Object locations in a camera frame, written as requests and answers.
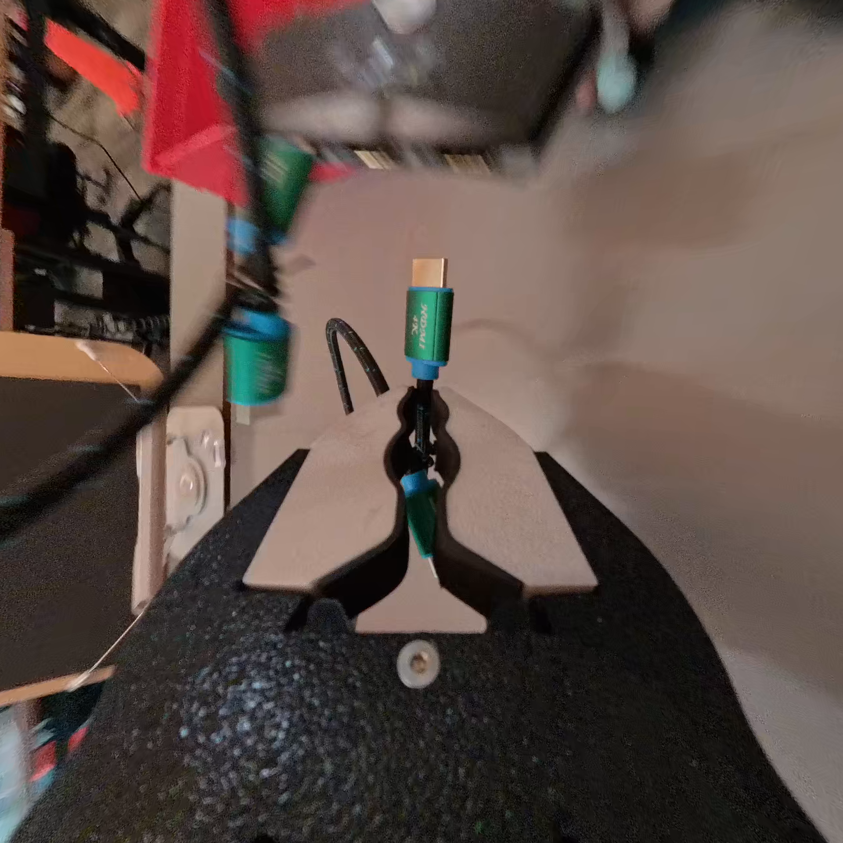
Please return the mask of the black braided cable green plugs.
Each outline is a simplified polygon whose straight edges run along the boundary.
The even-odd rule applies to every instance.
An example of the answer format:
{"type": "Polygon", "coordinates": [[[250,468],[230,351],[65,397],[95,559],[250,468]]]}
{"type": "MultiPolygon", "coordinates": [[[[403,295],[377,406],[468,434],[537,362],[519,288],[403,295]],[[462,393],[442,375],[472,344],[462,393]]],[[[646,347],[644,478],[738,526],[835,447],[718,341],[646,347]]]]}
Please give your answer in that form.
{"type": "Polygon", "coordinates": [[[285,140],[263,136],[254,80],[240,43],[229,2],[203,2],[216,52],[218,83],[234,127],[236,153],[245,187],[251,228],[247,268],[228,288],[213,315],[169,375],[143,395],[130,395],[116,426],[99,439],[90,433],[46,464],[39,477],[2,495],[2,544],[40,519],[65,497],[108,468],[135,443],[143,428],[166,410],[171,400],[223,338],[227,397],[235,405],[264,406],[288,386],[293,329],[281,314],[281,274],[273,246],[287,234],[310,184],[313,155],[285,140]]]}
{"type": "MultiPolygon", "coordinates": [[[[438,586],[442,585],[434,564],[434,549],[438,505],[444,500],[444,469],[437,462],[437,444],[432,440],[434,382],[439,370],[449,359],[454,290],[447,284],[448,260],[445,258],[414,259],[412,284],[406,295],[405,357],[411,364],[416,387],[412,390],[411,405],[415,408],[415,435],[411,451],[401,450],[399,443],[398,466],[403,472],[400,479],[405,497],[406,523],[416,542],[421,558],[429,563],[438,586]]],[[[353,403],[348,391],[346,375],[339,350],[339,337],[343,338],[363,366],[378,396],[389,391],[379,366],[359,334],[339,319],[330,319],[325,326],[325,337],[336,380],[340,388],[346,415],[351,416],[353,403]]],[[[352,418],[342,427],[335,427],[319,437],[313,445],[325,451],[337,466],[362,464],[363,456],[374,453],[374,445],[385,445],[386,406],[378,404],[374,416],[363,421],[352,418]]],[[[355,584],[371,583],[364,573],[362,560],[337,568],[320,581],[325,594],[351,589],[355,584]]]]}

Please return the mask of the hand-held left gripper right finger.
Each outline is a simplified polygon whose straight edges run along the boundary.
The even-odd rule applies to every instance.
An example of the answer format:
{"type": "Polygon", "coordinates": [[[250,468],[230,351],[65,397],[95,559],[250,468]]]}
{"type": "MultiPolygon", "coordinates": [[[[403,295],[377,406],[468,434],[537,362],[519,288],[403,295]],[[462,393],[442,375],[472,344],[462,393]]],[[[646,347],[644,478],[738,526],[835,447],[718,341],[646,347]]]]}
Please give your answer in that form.
{"type": "Polygon", "coordinates": [[[590,593],[598,578],[537,454],[511,427],[458,394],[432,395],[440,585],[492,617],[504,605],[590,593]]]}

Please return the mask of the pale metal bracket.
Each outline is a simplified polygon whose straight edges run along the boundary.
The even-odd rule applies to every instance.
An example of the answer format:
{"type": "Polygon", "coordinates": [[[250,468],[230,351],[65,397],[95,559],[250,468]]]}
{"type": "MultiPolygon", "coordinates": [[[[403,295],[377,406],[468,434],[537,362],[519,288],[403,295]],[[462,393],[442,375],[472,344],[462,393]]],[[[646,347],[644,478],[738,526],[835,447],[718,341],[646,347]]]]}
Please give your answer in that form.
{"type": "Polygon", "coordinates": [[[133,616],[223,517],[226,457],[223,415],[214,406],[176,406],[137,435],[133,616]]]}

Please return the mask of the red plastic bin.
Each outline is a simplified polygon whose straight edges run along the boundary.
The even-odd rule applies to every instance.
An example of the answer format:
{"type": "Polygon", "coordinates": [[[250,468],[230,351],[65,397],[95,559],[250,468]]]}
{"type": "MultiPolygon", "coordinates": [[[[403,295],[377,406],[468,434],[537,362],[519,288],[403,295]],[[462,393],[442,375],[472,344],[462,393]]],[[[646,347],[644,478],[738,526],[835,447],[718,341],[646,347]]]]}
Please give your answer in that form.
{"type": "Polygon", "coordinates": [[[119,115],[129,117],[141,111],[143,73],[129,61],[52,20],[47,21],[45,43],[58,60],[109,97],[119,115]]]}
{"type": "MultiPolygon", "coordinates": [[[[228,2],[238,43],[255,59],[260,41],[300,16],[312,18],[353,1],[228,2]]],[[[218,58],[204,2],[153,5],[142,163],[151,174],[245,207],[244,168],[230,111],[216,89],[218,58]]]]}

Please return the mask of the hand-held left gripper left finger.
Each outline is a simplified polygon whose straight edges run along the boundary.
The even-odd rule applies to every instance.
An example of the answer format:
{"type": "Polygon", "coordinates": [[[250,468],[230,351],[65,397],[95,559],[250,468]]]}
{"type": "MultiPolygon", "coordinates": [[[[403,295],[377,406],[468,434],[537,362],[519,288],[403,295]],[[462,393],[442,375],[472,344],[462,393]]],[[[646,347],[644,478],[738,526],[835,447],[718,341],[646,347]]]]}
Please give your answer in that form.
{"type": "Polygon", "coordinates": [[[392,389],[310,446],[243,576],[249,589],[373,608],[404,579],[410,533],[391,458],[406,442],[411,391],[392,389]]]}

